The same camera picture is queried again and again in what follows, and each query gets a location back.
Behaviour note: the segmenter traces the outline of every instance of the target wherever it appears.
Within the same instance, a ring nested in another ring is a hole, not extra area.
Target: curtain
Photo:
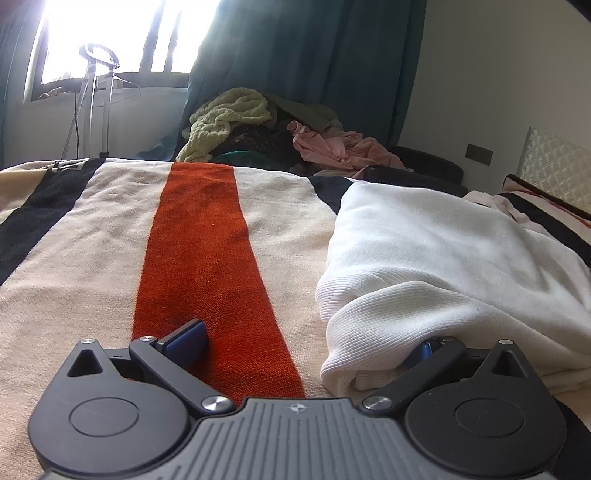
[[[0,9],[0,168],[4,167],[4,131],[8,107],[8,80],[18,41],[33,0],[8,0]]]
[[[180,129],[201,104],[245,86],[322,103],[346,130],[395,145],[425,8],[426,0],[221,0],[190,73]],[[168,160],[184,143],[176,129],[138,158]]]

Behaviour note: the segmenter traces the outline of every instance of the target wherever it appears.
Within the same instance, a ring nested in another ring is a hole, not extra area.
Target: logo
[[[306,409],[306,406],[302,405],[301,403],[294,403],[293,405],[290,405],[290,410],[295,413],[300,413],[300,412],[304,411],[305,409]]]

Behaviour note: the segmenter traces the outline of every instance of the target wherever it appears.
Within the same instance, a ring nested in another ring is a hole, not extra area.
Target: window frame
[[[138,72],[115,72],[115,75],[122,80],[127,80],[131,83],[123,83],[123,88],[135,88],[136,85],[144,87],[175,87],[187,88],[189,85],[189,74],[181,72],[173,72],[173,53],[176,48],[178,39],[178,25],[180,23],[180,13],[177,16],[172,35],[168,40],[168,54],[164,63],[163,72],[152,72],[152,64],[154,61],[154,52],[156,43],[158,41],[158,33],[164,13],[166,0],[162,0],[160,6],[154,12],[150,30],[146,35],[144,42],[144,49],[142,51],[141,62]],[[53,82],[42,83],[43,70],[47,61],[47,50],[49,45],[49,24],[46,21],[41,27],[41,35],[39,41],[38,55],[35,63],[35,70],[33,75],[33,86],[31,89],[31,101],[39,100],[40,96],[49,91],[63,87],[66,92],[79,92],[82,87],[82,78],[69,78],[62,80],[55,80]]]

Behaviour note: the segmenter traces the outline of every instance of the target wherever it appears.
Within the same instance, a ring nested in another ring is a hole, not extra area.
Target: white towel
[[[359,182],[342,198],[316,300],[334,395],[385,385],[425,339],[512,339],[554,391],[591,380],[591,275],[507,215],[444,193]]]

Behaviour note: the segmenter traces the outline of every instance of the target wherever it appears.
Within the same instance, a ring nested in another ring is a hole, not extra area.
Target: black stripe
[[[43,235],[72,209],[104,161],[87,160],[80,170],[48,170],[25,203],[0,224],[0,286]]]
[[[523,188],[530,190],[551,202],[554,202],[556,205],[560,205],[562,208],[574,213],[575,215],[580,216],[582,219],[591,222],[591,215],[588,212],[585,212],[584,210],[581,210],[580,208],[575,207],[574,205],[566,203],[563,199],[559,199],[554,195],[546,193],[544,190],[540,190],[538,187],[534,187],[531,183],[528,183],[524,179],[521,179],[515,175],[507,175],[507,178],[513,180],[516,184],[521,185]]]
[[[560,220],[557,220],[519,195],[501,193],[501,196],[508,199],[518,211],[526,214],[532,222],[539,223],[543,226],[560,243],[577,252],[585,264],[591,268],[591,245],[585,240],[566,227]]]
[[[552,469],[558,480],[588,480],[591,478],[591,433],[576,414],[556,400],[566,421],[566,438]]]
[[[308,179],[318,198],[334,213],[339,213],[340,200],[353,182],[343,177],[308,177]]]

